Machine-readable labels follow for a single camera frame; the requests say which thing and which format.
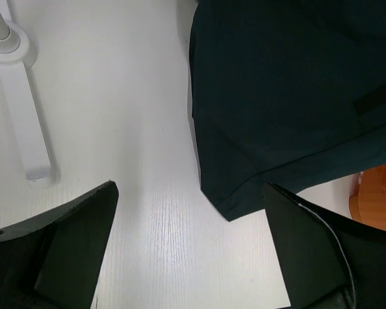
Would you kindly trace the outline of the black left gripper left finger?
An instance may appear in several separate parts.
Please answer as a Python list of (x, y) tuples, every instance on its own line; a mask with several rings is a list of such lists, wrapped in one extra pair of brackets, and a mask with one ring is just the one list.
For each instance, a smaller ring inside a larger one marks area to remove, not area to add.
[(0, 228), (0, 308), (90, 308), (117, 203), (108, 181)]

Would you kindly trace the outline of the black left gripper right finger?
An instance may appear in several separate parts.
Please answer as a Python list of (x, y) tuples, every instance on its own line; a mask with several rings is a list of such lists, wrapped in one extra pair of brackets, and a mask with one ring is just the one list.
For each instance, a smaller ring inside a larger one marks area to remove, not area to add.
[(292, 308), (386, 308), (386, 231), (272, 183), (262, 197)]

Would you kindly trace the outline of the dark teal shorts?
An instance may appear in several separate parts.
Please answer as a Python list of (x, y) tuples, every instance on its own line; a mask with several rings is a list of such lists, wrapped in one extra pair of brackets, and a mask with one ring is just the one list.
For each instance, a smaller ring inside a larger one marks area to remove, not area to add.
[(190, 32), (201, 190), (228, 221), (386, 164), (386, 1), (200, 1)]

